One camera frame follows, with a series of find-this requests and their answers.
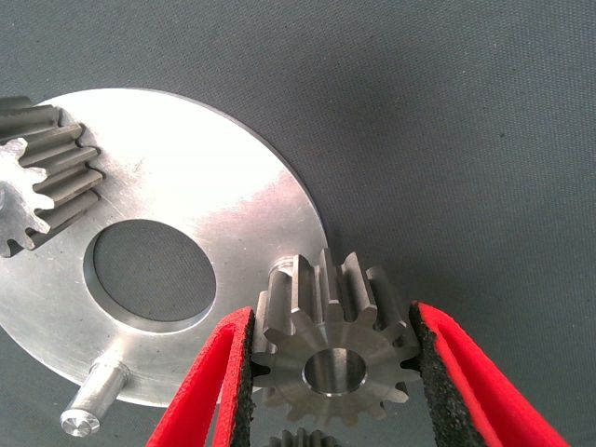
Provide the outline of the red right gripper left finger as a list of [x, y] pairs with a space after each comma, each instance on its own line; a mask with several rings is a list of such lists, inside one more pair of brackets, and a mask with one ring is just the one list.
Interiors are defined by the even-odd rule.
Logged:
[[213, 418], [214, 446], [250, 444], [253, 329], [249, 307], [220, 321], [147, 441], [149, 446], [205, 446]]

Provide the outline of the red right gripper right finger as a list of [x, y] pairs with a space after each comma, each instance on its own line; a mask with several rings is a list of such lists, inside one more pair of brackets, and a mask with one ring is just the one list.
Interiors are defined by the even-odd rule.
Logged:
[[410, 319], [439, 446], [568, 444], [451, 316], [414, 302]]

